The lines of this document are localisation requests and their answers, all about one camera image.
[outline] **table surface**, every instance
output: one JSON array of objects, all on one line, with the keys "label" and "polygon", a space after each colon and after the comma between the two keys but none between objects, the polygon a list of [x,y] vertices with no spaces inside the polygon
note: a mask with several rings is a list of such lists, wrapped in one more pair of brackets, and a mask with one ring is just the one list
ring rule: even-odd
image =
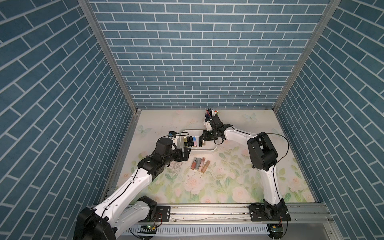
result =
[{"label": "table surface", "polygon": [[[123,184],[138,162],[150,155],[159,137],[169,131],[204,129],[205,110],[142,110],[118,180]],[[278,133],[282,129],[272,110],[219,110],[220,120],[253,133]],[[287,142],[277,135],[270,139],[280,159]],[[195,157],[211,163],[207,171],[191,170]],[[277,182],[285,202],[314,202],[314,198],[291,150],[277,165]],[[263,185],[252,168],[248,147],[225,140],[214,152],[190,154],[187,162],[172,162],[155,181],[134,199],[147,195],[160,204],[262,202]]]}]

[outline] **blue brick wall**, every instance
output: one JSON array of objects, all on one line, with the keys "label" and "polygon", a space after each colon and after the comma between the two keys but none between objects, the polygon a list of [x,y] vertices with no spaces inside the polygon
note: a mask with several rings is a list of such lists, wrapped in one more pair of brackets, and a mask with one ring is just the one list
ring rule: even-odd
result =
[{"label": "blue brick wall", "polygon": [[383,239],[383,12],[342,0],[277,112],[345,239]]},{"label": "blue brick wall", "polygon": [[0,1],[0,239],[71,239],[131,114],[77,0]]},{"label": "blue brick wall", "polygon": [[91,0],[139,108],[270,109],[328,0]]}]

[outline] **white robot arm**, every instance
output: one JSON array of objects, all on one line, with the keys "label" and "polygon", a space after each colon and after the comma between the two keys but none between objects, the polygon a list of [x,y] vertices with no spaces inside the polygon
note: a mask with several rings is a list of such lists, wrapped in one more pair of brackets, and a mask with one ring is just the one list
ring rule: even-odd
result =
[{"label": "white robot arm", "polygon": [[276,181],[275,165],[277,151],[265,132],[251,134],[234,128],[231,124],[223,124],[217,115],[205,119],[205,127],[201,138],[213,141],[218,138],[232,140],[248,146],[253,168],[260,172],[264,186],[264,213],[268,219],[276,219],[286,212],[284,199],[281,198]]},{"label": "white robot arm", "polygon": [[173,161],[187,161],[190,149],[176,148],[176,132],[156,142],[153,153],[139,162],[132,176],[105,201],[92,210],[84,208],[78,215],[73,240],[115,240],[133,224],[154,221],[157,203],[147,196],[126,209],[128,204],[148,186],[164,167]]},{"label": "white robot arm", "polygon": [[[258,135],[251,135],[251,133],[246,134],[244,131],[239,131],[235,128],[227,129],[224,131],[225,138],[227,140],[232,140],[238,142],[242,145],[247,146],[249,139],[253,139]],[[268,170],[259,169],[262,184],[264,186],[264,199],[267,203],[271,205],[278,204],[280,199],[279,187],[276,183],[276,171],[274,166],[270,167]]]}]

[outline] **base mounting plate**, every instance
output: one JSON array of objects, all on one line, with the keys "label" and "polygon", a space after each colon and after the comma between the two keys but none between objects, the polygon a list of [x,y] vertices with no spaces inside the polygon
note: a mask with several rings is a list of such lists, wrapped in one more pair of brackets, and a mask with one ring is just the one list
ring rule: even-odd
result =
[{"label": "base mounting plate", "polygon": [[251,221],[253,222],[267,222],[267,221],[280,221],[280,216],[283,221],[290,221],[291,216],[289,215],[288,208],[284,206],[284,209],[281,211],[281,214],[276,218],[269,219],[264,213],[264,204],[253,203],[249,206],[249,213],[251,216]]},{"label": "base mounting plate", "polygon": [[[169,222],[169,216],[170,216],[170,206],[156,206],[156,213],[161,213],[161,217],[163,218],[163,222]],[[160,222],[160,214],[156,215],[156,222]],[[147,220],[141,220],[139,222],[153,222],[152,221],[147,221]]]}]

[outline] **lip gloss tube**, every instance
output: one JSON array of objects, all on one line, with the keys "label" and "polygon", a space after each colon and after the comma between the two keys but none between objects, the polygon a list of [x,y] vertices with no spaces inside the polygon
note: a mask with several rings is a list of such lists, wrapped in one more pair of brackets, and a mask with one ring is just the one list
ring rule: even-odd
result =
[{"label": "lip gloss tube", "polygon": [[196,166],[195,166],[195,170],[198,171],[199,170],[199,167],[200,167],[200,163],[201,163],[201,158],[197,158],[197,161],[196,161]]},{"label": "lip gloss tube", "polygon": [[210,161],[208,160],[207,163],[204,165],[203,169],[201,170],[202,173],[205,173],[205,171],[207,170],[207,168],[209,166],[209,163],[210,163]]},{"label": "lip gloss tube", "polygon": [[205,157],[203,157],[203,158],[201,159],[201,163],[200,163],[200,166],[199,166],[199,172],[201,172],[201,170],[203,169],[204,162],[205,162]]},{"label": "lip gloss tube", "polygon": [[195,158],[195,160],[194,160],[193,163],[192,163],[192,166],[191,166],[191,169],[192,169],[192,170],[195,169],[195,166],[196,166],[196,159],[197,159],[197,158]]}]

